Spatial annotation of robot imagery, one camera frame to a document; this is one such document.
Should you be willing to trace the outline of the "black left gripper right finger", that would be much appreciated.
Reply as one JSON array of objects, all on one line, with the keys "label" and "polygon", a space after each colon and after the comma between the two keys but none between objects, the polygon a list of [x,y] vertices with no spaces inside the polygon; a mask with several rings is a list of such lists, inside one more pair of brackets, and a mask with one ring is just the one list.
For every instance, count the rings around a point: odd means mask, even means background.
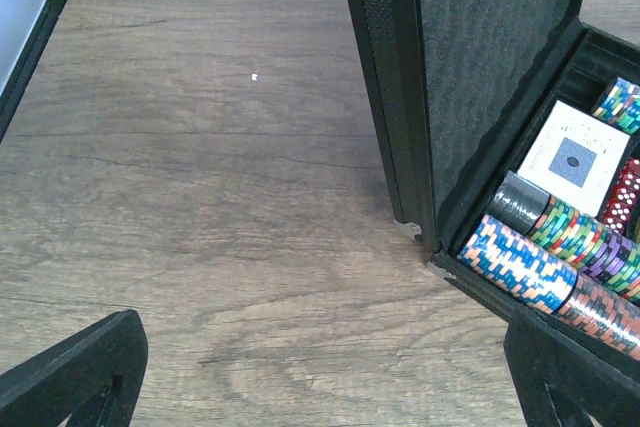
[{"label": "black left gripper right finger", "polygon": [[516,307],[504,352],[529,426],[637,426],[639,362],[545,314]]}]

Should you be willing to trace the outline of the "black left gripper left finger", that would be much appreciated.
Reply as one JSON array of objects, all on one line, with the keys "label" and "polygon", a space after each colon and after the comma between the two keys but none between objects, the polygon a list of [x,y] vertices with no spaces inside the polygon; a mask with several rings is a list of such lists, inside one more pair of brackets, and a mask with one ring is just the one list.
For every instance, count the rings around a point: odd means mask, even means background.
[{"label": "black left gripper left finger", "polygon": [[128,426],[148,362],[139,314],[114,312],[1,375],[3,426]]}]

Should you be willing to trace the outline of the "blue orange chip row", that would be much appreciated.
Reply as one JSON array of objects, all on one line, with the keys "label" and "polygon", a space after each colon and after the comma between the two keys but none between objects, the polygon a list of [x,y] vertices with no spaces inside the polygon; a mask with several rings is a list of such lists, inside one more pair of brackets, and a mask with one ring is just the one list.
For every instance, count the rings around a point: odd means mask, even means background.
[{"label": "blue orange chip row", "polygon": [[639,308],[486,214],[457,254],[524,305],[639,359]]}]

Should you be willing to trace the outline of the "black poker set case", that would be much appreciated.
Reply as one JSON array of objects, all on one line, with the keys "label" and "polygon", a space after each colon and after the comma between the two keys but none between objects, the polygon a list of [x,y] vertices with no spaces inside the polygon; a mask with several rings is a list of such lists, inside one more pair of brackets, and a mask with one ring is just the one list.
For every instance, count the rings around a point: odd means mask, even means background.
[{"label": "black poker set case", "polygon": [[514,299],[456,253],[553,96],[591,106],[639,51],[583,24],[583,0],[348,0],[395,219],[449,282],[504,319]]}]

